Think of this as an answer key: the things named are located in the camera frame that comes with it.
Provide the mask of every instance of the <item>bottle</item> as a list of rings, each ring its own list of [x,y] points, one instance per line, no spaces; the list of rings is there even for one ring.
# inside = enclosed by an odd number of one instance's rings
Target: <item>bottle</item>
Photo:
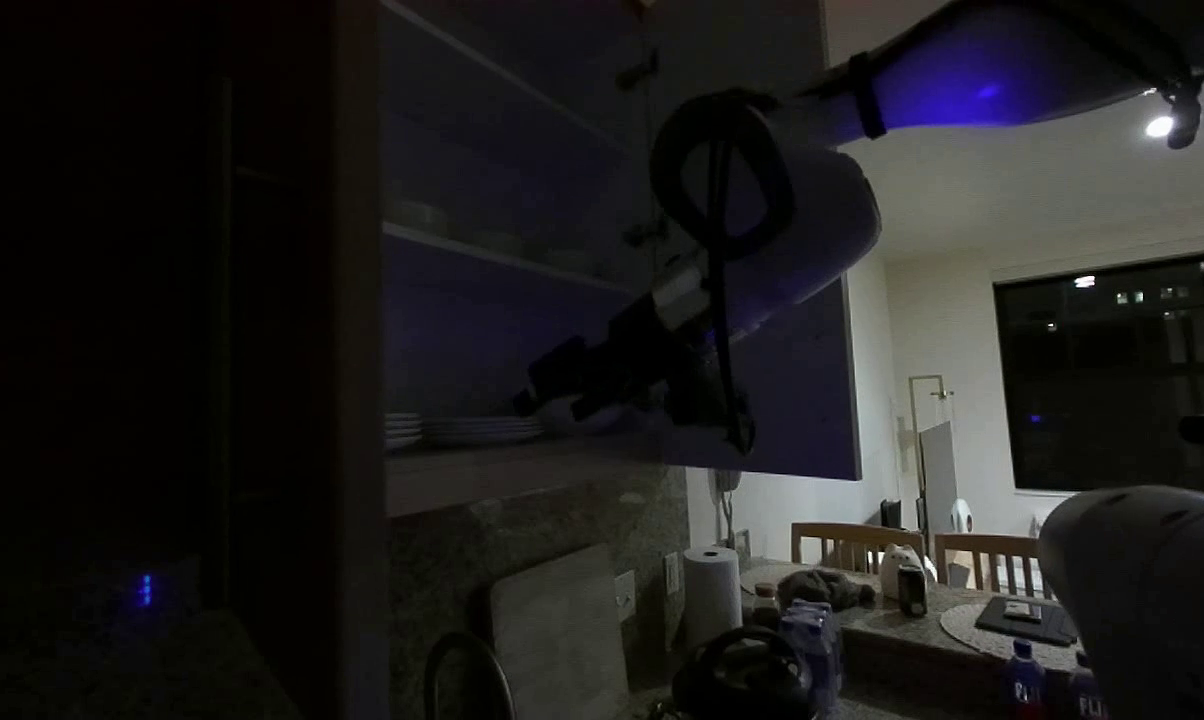
[[[1007,689],[1015,720],[1043,720],[1043,671],[1026,642],[1011,642]]]
[[[1108,720],[1104,697],[1095,694],[1095,677],[1084,652],[1077,652],[1072,699],[1080,720]]]

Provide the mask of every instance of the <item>chair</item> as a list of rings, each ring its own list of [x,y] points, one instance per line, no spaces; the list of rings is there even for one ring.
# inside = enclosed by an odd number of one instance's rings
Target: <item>chair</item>
[[[931,537],[931,548],[944,585],[950,585],[950,569],[966,569],[973,588],[1050,601],[1036,537]]]
[[[815,540],[823,569],[845,573],[880,573],[891,546],[920,557],[920,531],[880,523],[790,523],[790,566],[804,566],[804,540]]]

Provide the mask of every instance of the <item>table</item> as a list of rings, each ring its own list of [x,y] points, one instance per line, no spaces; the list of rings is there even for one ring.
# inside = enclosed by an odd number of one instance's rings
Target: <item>table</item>
[[[743,573],[743,597],[757,585],[778,585],[798,566],[761,560]],[[894,704],[909,718],[1005,718],[1007,714],[1007,664],[997,652],[982,652],[966,642],[955,642],[938,617],[966,617],[993,594],[929,585],[929,617],[910,621],[899,609],[848,609],[845,621],[845,697],[870,697],[870,704]],[[1068,671],[1072,652],[1058,652],[1043,670],[1043,704],[1046,718],[1068,714]]]

